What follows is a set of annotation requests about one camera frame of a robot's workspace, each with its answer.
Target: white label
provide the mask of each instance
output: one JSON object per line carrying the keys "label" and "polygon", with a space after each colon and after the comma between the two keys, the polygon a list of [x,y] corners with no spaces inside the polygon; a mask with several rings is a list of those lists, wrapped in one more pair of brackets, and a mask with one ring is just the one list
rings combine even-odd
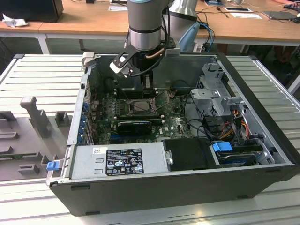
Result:
{"label": "white label", "polygon": [[11,157],[3,157],[3,158],[0,158],[0,160],[12,160],[13,158],[11,158]]}
{"label": "white label", "polygon": [[134,170],[142,170],[142,169],[143,169],[142,166],[135,166],[135,167],[134,167]]}
{"label": "white label", "polygon": [[93,148],[93,154],[105,154],[108,147]]}

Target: robotic arm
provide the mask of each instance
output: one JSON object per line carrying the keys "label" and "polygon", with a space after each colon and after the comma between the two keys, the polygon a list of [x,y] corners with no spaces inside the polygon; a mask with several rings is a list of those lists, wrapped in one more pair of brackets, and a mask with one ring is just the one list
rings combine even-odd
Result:
{"label": "robotic arm", "polygon": [[161,44],[162,11],[173,0],[128,0],[131,45],[151,51]]}
{"label": "robotic arm", "polygon": [[[164,57],[168,48],[175,48],[171,38],[171,30],[176,37],[191,30],[191,24],[197,24],[195,8],[197,0],[128,0],[129,38],[130,45],[110,64],[115,72],[121,72],[125,77],[141,77],[144,90],[151,90],[153,72]],[[194,36],[188,37],[194,40],[199,25],[193,27]],[[133,74],[129,61],[140,70]]]}

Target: desk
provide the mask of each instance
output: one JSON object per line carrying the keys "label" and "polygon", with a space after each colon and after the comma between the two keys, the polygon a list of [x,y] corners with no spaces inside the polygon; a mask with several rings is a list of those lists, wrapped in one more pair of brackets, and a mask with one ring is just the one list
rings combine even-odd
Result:
{"label": "desk", "polygon": [[[252,0],[249,6],[253,11],[274,10],[281,11],[283,7],[270,0]],[[44,54],[49,54],[47,38],[71,39],[105,39],[125,40],[128,31],[127,12],[108,11],[109,3],[96,2],[86,4],[85,1],[63,1],[64,12],[57,23],[30,22],[29,27],[8,28],[1,24],[0,36],[37,38]],[[209,8],[204,2],[198,2],[197,11]],[[205,12],[218,12],[215,7]],[[224,14],[207,14],[210,27],[214,30],[215,43],[247,44],[247,45],[288,45],[298,46],[300,43],[299,24],[293,22],[281,23],[258,13],[262,19],[234,18]],[[208,36],[206,30],[200,30],[197,35],[198,42],[204,42]]]}

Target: warning label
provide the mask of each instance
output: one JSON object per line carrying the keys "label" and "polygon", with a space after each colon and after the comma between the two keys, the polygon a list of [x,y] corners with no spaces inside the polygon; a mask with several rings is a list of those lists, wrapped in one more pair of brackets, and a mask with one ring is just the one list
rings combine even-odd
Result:
{"label": "warning label", "polygon": [[105,173],[107,176],[144,173],[142,149],[108,150]]}

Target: blue latch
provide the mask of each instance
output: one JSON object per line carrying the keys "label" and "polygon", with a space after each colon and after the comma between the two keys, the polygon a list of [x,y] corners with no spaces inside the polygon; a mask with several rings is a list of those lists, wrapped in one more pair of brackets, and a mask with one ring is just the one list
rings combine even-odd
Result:
{"label": "blue latch", "polygon": [[49,162],[47,164],[47,171],[60,170],[59,166],[60,166],[59,162]]}
{"label": "blue latch", "polygon": [[216,142],[212,145],[215,151],[233,151],[229,142]]}

